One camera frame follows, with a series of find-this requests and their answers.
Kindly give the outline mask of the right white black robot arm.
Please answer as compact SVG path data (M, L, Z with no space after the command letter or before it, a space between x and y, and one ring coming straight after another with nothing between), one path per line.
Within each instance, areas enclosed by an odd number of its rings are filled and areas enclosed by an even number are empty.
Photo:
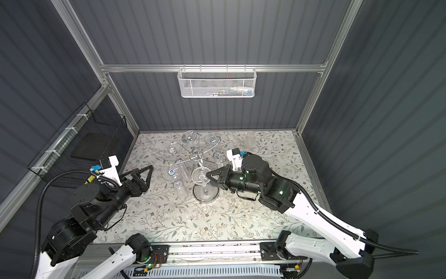
M206 177L232 193L256 194L262 205L302 222L319 235L312 238L281 231L275 241L280 258L316 259L334 266L348 279L371 276L374 248L360 240L367 233L314 203L301 185L275 173L260 156L236 154L232 164L208 171Z

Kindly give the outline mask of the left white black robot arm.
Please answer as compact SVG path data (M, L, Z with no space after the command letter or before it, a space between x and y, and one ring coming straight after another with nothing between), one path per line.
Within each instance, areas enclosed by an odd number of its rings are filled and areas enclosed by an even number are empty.
M153 165L118 174L115 166L102 170L74 169L57 174L42 189L36 208L34 251L30 278L53 275L63 267L72 267L99 231L109 231L110 220L128 208L130 198L147 193L151 186ZM92 181L80 184L72 195L67 217L54 223L47 236L42 235L43 204L53 184L72 174L85 174Z

